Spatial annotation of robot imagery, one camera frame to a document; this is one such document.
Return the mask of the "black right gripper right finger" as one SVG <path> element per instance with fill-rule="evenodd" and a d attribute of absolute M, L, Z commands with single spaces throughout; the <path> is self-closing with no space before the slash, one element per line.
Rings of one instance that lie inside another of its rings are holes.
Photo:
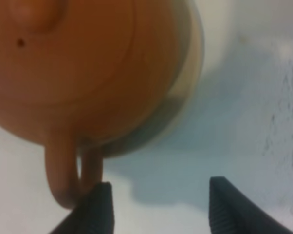
<path fill-rule="evenodd" d="M 209 181 L 209 226 L 213 234 L 291 234 L 223 176 Z"/>

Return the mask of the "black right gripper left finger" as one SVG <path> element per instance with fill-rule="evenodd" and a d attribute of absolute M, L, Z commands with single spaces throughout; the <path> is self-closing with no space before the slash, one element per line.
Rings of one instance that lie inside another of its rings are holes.
<path fill-rule="evenodd" d="M 51 233 L 112 234 L 114 226 L 112 185 L 100 182 Z"/>

